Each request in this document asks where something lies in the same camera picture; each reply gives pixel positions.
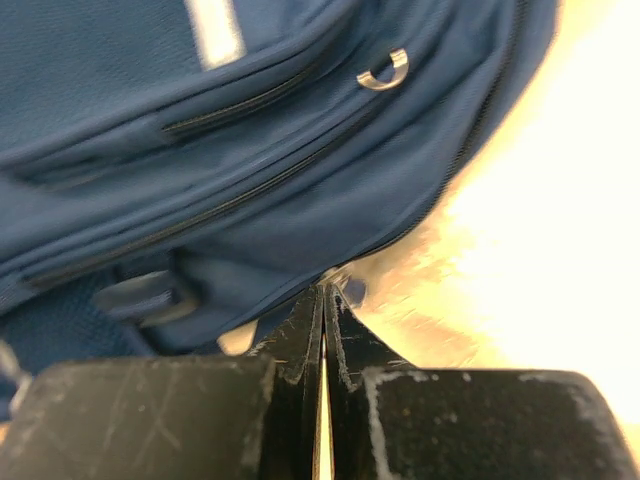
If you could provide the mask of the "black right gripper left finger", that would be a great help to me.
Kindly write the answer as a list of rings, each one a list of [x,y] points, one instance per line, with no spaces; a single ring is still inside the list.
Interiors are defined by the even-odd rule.
[[[44,371],[1,445],[5,479],[313,479],[322,292],[240,356],[105,359]]]

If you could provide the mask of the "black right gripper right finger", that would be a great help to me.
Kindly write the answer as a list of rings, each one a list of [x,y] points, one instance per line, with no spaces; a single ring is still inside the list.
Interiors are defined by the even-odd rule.
[[[324,293],[338,479],[635,479],[605,399],[568,371],[422,369]]]

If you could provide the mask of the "navy blue student backpack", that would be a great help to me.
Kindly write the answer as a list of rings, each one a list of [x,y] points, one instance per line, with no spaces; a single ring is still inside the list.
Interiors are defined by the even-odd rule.
[[[407,234],[554,1],[5,1],[1,416],[65,360],[207,351]]]

